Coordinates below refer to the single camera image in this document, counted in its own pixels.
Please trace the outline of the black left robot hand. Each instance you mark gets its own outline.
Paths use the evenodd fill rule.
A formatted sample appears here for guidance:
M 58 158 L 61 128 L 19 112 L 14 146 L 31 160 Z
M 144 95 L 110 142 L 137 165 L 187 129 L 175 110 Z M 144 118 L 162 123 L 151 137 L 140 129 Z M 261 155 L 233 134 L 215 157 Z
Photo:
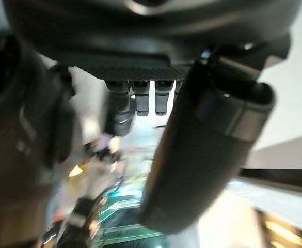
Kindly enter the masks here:
M 143 226 L 184 230 L 246 161 L 274 108 L 262 71 L 286 59 L 301 1 L 5 1 L 13 32 L 97 78 L 187 68 L 144 188 Z

